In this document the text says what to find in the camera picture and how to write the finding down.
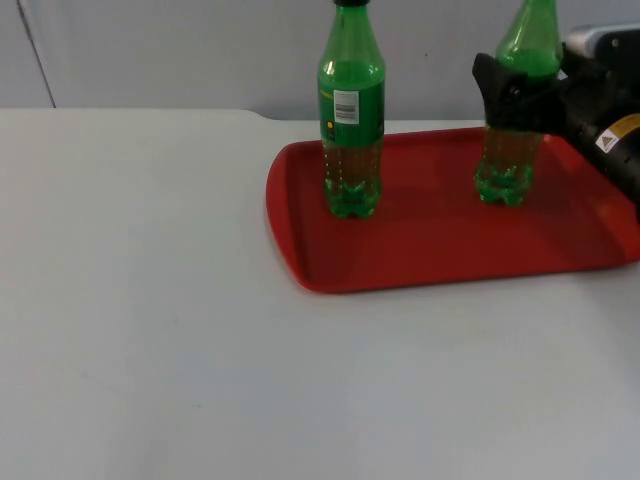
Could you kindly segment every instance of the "white table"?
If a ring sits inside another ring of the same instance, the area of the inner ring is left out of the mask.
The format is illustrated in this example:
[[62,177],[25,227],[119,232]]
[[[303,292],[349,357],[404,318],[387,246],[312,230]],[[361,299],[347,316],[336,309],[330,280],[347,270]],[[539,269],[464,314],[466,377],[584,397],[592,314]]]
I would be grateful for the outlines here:
[[0,113],[0,478],[637,480],[640,269],[308,293],[264,186],[317,130]]

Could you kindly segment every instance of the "black bottle cap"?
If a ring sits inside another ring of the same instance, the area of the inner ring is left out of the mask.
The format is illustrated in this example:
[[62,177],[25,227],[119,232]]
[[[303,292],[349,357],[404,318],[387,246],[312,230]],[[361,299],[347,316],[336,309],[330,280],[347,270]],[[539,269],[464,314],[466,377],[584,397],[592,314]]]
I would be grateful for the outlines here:
[[369,0],[333,0],[339,7],[362,7],[369,3]]

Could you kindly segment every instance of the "white wall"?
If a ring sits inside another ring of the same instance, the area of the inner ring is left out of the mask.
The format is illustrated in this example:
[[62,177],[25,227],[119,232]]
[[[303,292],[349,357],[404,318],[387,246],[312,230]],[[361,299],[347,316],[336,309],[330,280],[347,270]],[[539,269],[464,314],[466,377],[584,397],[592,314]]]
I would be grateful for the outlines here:
[[50,105],[17,4],[0,0],[0,107]]
[[[316,115],[331,0],[24,0],[60,106]],[[479,118],[471,77],[520,0],[372,0],[390,118]],[[640,20],[638,0],[558,0],[564,29]]]

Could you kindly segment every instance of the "plastic tray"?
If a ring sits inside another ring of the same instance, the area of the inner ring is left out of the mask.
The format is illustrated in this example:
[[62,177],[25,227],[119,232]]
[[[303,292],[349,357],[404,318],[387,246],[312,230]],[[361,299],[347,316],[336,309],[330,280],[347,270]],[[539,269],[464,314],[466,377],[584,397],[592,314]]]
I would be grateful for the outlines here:
[[547,137],[520,208],[487,205],[473,174],[484,130],[388,135],[383,194],[368,220],[324,203],[320,142],[285,147],[267,211],[295,278],[325,293],[617,267],[640,260],[630,202],[563,140]]

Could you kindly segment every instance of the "green plastic bottle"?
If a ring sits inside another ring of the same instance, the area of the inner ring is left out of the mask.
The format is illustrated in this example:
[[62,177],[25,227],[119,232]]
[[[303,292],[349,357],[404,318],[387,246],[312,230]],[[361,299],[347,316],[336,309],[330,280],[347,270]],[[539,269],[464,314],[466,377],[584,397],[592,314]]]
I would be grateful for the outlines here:
[[324,189],[338,217],[367,218],[380,200],[385,63],[369,0],[334,0],[336,17],[318,71]]
[[[525,0],[496,53],[496,59],[525,72],[531,82],[558,75],[562,44],[555,0]],[[542,135],[487,127],[484,154],[475,176],[487,203],[518,206],[533,183],[534,162]]]

